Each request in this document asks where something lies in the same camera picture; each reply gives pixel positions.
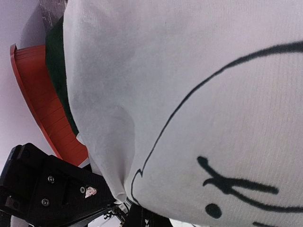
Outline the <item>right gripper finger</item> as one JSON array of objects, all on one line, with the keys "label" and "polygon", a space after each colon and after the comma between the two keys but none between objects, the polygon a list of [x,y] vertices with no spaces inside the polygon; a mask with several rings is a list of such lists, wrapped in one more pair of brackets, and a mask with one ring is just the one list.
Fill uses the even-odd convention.
[{"label": "right gripper finger", "polygon": [[124,227],[153,227],[153,213],[149,210],[132,204],[124,222]]}]

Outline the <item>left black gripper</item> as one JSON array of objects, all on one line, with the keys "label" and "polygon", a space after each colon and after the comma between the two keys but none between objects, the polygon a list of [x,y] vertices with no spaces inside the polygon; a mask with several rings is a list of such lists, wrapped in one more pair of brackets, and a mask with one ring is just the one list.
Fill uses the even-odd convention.
[{"label": "left black gripper", "polygon": [[102,176],[31,143],[11,150],[0,175],[0,210],[35,227],[84,227],[115,201]]}]

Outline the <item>white green Charlie Brown shirt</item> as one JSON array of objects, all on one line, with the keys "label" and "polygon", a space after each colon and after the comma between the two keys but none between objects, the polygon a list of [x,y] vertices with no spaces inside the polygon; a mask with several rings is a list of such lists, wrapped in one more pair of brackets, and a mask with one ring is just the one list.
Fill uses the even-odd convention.
[{"label": "white green Charlie Brown shirt", "polygon": [[68,0],[68,107],[94,173],[171,220],[303,224],[300,0]]}]

